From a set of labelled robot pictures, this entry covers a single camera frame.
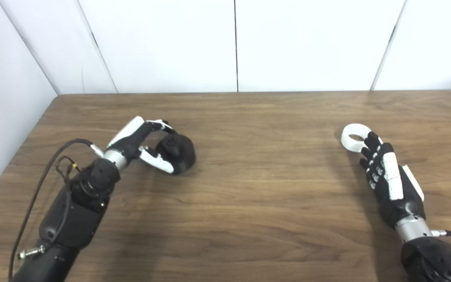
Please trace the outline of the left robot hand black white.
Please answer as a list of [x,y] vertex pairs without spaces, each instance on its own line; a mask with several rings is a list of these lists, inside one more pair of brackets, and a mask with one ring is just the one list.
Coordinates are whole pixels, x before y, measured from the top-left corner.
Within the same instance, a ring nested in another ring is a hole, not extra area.
[[141,116],[136,116],[111,139],[102,158],[112,162],[120,172],[129,166],[131,161],[141,159],[161,171],[172,174],[174,167],[168,160],[156,150],[142,145],[149,134],[159,130],[169,134],[176,133],[166,120],[144,120]]

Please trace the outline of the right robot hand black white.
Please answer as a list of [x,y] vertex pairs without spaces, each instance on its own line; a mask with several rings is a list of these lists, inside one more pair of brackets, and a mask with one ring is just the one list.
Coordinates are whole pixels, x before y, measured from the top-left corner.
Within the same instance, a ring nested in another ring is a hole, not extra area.
[[381,141],[373,131],[364,139],[360,166],[378,202],[379,214],[390,227],[407,217],[426,219],[424,200],[399,165],[392,144]]

